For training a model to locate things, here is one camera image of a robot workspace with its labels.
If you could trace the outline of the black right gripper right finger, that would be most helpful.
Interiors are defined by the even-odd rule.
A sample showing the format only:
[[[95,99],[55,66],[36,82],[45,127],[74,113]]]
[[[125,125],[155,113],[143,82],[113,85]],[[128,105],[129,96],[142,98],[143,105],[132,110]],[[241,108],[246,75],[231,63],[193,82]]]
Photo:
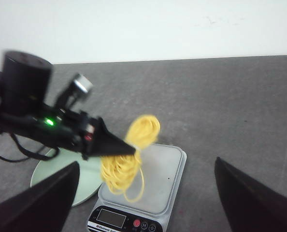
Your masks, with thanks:
[[[214,173],[233,232],[287,232],[287,197],[220,157],[215,160]]]

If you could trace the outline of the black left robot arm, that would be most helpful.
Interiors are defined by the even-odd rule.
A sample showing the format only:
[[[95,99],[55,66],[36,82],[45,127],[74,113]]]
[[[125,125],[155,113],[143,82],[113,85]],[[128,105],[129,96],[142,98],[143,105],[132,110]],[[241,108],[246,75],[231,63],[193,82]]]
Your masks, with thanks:
[[[128,156],[135,148],[108,131],[101,117],[93,118],[72,107],[90,95],[93,84],[76,74],[53,106],[44,102],[52,64],[33,54],[8,50],[0,71],[0,134],[8,134],[25,159],[50,160],[40,151],[24,148],[19,136],[53,149],[77,152],[83,159],[97,156]]]

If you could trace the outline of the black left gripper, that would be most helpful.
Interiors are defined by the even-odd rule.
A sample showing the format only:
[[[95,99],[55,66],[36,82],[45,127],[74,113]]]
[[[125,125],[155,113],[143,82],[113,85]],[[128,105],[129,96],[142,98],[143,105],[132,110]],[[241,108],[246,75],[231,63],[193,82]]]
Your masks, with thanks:
[[[58,112],[46,106],[35,114],[16,116],[0,107],[0,132],[7,133],[18,150],[28,158],[47,161],[50,158],[24,148],[22,136],[54,150],[81,153],[86,160],[96,156],[134,155],[136,149],[108,131],[101,117],[90,117],[86,112]]]

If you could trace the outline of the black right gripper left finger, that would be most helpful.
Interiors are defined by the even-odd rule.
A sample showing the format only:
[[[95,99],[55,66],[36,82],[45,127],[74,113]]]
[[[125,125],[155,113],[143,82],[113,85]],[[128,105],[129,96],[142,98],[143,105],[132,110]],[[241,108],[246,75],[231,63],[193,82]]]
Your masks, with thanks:
[[[79,183],[74,161],[58,172],[0,203],[0,232],[60,232]]]

